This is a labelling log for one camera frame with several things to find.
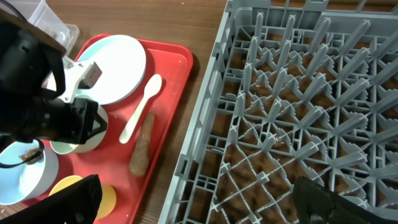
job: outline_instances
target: cable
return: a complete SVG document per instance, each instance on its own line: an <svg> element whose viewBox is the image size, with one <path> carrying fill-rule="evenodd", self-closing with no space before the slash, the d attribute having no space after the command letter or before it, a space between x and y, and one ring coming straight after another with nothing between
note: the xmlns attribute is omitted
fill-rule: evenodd
<svg viewBox="0 0 398 224"><path fill-rule="evenodd" d="M17 15L20 19L25 20L26 18L16 9L12 4L7 2L6 0L0 0L1 3L3 3L7 8L9 8L15 15Z"/></svg>
<svg viewBox="0 0 398 224"><path fill-rule="evenodd" d="M3 163L0 162L0 168L10 169L10 168L14 168L14 167L17 167L19 165L22 165L22 164L29 164L28 162L31 162L34 159L35 159L35 161L33 163L31 163L31 164L34 164L35 162L41 160L41 158L42 158L41 156L43 155L43 150L44 150L44 143L41 140L39 140L39 139L37 139L36 141L39 144L37 152L35 152L33 155L29 156L26 160L23 160L22 162L17 163L17 164L8 165L8 164L3 164Z"/></svg>

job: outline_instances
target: brown table surface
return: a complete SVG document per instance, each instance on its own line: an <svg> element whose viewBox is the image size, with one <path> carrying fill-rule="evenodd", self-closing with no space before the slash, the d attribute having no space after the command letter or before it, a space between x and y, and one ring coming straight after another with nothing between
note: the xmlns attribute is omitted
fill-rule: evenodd
<svg viewBox="0 0 398 224"><path fill-rule="evenodd" d="M80 29L80 36L70 54L71 58L77 55L88 39L103 33L126 34L140 39L184 45L194 55L192 73L134 220L134 223L157 223L226 0L47 0L47 2L64 23L76 24ZM276 4L284 5L281 2L284 0L277 0ZM0 206L0 219L23 208L24 206L20 204Z"/></svg>

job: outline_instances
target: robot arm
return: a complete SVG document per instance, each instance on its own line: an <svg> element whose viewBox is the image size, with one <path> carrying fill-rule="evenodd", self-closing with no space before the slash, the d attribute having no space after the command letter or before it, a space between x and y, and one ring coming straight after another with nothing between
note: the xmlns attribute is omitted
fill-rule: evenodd
<svg viewBox="0 0 398 224"><path fill-rule="evenodd" d="M295 181L293 201L300 224L396 223L378 217L305 177Z"/></svg>
<svg viewBox="0 0 398 224"><path fill-rule="evenodd" d="M71 186L23 209L1 224L92 224L102 199L98 175L89 175Z"/></svg>
<svg viewBox="0 0 398 224"><path fill-rule="evenodd" d="M74 99L78 87L95 84L100 69L93 62L75 63L64 53L41 30L0 10L0 136L84 144L106 129L97 102ZM50 73L51 89L44 89ZM99 129L93 130L94 120Z"/></svg>

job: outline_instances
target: white plate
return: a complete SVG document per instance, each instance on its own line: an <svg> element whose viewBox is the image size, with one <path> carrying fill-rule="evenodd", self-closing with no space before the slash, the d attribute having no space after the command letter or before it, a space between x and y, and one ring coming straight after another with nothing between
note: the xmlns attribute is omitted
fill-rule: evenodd
<svg viewBox="0 0 398 224"><path fill-rule="evenodd" d="M105 37L89 46L78 59L97 63L102 75L89 90L77 90L100 105L116 103L129 96L145 74L145 50L138 40L127 35Z"/></svg>

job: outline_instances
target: clear plastic container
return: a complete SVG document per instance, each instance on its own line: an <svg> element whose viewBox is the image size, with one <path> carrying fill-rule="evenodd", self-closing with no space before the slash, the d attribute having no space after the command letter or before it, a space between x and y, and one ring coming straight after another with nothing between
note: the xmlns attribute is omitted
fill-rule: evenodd
<svg viewBox="0 0 398 224"><path fill-rule="evenodd" d="M76 25L64 24L51 10L45 0L8 0L32 24L62 44L67 54L72 49L79 35ZM5 5L0 8L14 14Z"/></svg>

